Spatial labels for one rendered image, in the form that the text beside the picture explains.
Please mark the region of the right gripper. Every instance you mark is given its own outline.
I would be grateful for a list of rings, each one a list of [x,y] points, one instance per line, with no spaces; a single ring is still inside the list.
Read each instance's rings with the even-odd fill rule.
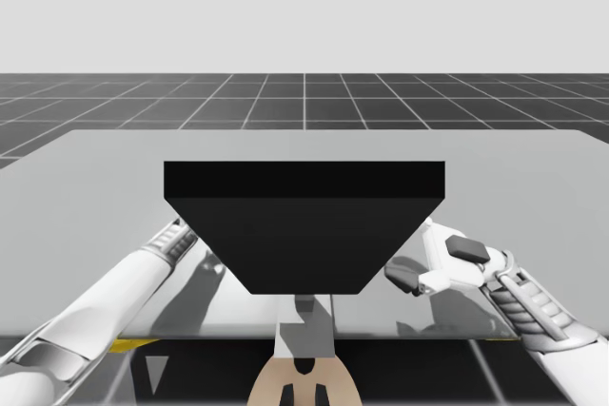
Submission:
[[[451,256],[431,218],[423,221],[421,233],[430,269],[407,257],[395,257],[383,269],[384,276],[405,294],[432,296],[449,288],[482,288],[507,266],[501,251],[485,245],[490,257],[485,263]]]

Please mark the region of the black screen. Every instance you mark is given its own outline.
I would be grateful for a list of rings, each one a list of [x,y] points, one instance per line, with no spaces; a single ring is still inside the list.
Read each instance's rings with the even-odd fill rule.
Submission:
[[[164,197],[251,294],[355,295],[445,196],[436,161],[167,161]]]

